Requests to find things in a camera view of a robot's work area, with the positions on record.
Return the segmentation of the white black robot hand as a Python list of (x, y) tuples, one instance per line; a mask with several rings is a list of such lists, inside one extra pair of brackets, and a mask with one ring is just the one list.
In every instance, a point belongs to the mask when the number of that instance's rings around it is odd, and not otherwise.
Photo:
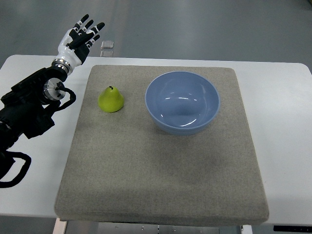
[(96, 25), (93, 23), (86, 14), (65, 33), (58, 46), (58, 55), (52, 62), (53, 66), (62, 68), (70, 75), (85, 62), (91, 47), (100, 38), (99, 32), (105, 26), (103, 22)]

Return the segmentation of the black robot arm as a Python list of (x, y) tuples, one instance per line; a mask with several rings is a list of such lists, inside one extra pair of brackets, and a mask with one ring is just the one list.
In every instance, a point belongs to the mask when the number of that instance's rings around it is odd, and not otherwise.
[[(0, 100), (4, 108), (0, 111), (0, 151), (12, 147), (24, 134), (28, 139), (42, 135), (54, 126), (52, 115), (76, 101), (75, 93), (66, 88), (67, 73), (59, 67), (42, 68), (23, 79)], [(61, 104), (61, 97), (53, 97), (44, 88), (52, 78), (57, 82), (54, 90), (70, 94), (70, 99)]]

